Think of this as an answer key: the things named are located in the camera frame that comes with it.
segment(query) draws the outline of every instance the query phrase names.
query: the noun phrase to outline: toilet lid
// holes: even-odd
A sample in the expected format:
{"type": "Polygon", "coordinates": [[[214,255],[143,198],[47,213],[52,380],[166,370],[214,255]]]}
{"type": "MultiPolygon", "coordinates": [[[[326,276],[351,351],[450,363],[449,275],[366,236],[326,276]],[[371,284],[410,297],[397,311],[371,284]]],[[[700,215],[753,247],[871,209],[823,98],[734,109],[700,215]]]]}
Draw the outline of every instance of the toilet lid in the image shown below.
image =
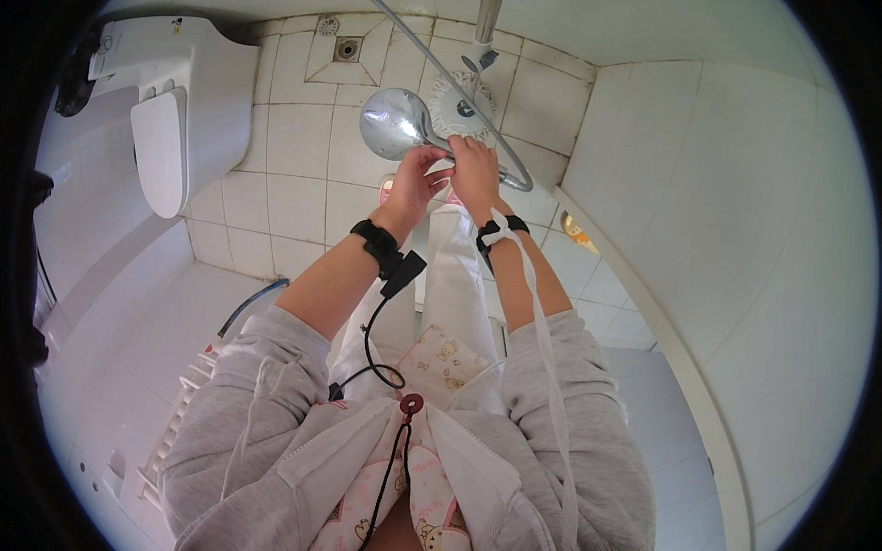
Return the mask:
{"type": "Polygon", "coordinates": [[[187,93],[173,88],[131,108],[141,189],[162,218],[176,216],[187,199],[186,101],[187,93]]]}

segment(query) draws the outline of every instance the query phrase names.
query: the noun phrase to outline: person's left hand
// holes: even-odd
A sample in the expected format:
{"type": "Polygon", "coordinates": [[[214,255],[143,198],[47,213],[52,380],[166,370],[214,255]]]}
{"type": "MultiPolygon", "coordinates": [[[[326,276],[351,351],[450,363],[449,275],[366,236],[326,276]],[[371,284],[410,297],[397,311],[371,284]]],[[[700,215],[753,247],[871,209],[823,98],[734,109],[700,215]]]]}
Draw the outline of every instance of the person's left hand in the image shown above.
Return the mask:
{"type": "Polygon", "coordinates": [[[374,225],[392,234],[399,246],[420,222],[429,201],[447,187],[445,179],[456,172],[450,167],[426,174],[446,155],[447,152],[435,147],[411,148],[398,165],[389,197],[370,215],[374,225]]]}

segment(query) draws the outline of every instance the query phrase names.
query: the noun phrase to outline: drain cover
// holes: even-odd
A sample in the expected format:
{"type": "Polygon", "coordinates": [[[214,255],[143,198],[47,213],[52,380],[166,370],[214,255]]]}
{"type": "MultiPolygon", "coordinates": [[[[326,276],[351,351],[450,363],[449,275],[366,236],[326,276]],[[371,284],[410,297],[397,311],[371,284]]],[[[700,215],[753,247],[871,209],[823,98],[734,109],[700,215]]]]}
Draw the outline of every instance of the drain cover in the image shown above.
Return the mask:
{"type": "Polygon", "coordinates": [[[333,60],[343,63],[358,63],[362,53],[362,36],[338,36],[333,49],[333,60]]]}
{"type": "Polygon", "coordinates": [[[340,30],[340,22],[335,18],[325,18],[318,23],[318,33],[322,36],[333,36],[340,30]]]}

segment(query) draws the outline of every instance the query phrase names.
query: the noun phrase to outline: mop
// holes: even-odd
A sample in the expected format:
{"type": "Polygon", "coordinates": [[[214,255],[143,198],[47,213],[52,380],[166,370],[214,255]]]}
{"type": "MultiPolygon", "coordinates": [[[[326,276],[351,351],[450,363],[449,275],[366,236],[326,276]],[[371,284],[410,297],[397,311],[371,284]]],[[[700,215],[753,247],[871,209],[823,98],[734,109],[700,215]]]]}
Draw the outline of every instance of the mop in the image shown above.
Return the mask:
{"type": "MultiPolygon", "coordinates": [[[[463,89],[468,90],[472,85],[472,73],[469,71],[454,71],[451,76],[463,89]]],[[[497,111],[493,104],[493,94],[480,79],[476,84],[473,101],[495,123],[497,111]]],[[[491,135],[490,129],[475,116],[475,112],[443,76],[438,77],[432,85],[432,97],[429,99],[428,107],[432,128],[441,138],[459,134],[486,142],[491,135]]]]}

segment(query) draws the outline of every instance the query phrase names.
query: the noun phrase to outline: pink slipper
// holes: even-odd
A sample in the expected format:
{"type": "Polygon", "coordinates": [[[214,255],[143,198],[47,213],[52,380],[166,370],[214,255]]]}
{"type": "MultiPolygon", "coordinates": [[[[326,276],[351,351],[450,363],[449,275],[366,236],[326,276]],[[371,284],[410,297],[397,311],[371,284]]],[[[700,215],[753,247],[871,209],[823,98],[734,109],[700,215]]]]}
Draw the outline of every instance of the pink slipper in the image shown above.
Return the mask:
{"type": "Polygon", "coordinates": [[[460,201],[460,198],[456,195],[456,193],[453,192],[453,187],[450,188],[450,193],[447,194],[447,200],[445,201],[445,203],[448,205],[459,205],[463,208],[466,208],[466,206],[462,204],[462,201],[460,201]]]}
{"type": "Polygon", "coordinates": [[[386,199],[389,198],[389,194],[392,193],[392,181],[394,176],[387,175],[383,178],[383,183],[380,184],[380,204],[385,203],[386,199]]]}

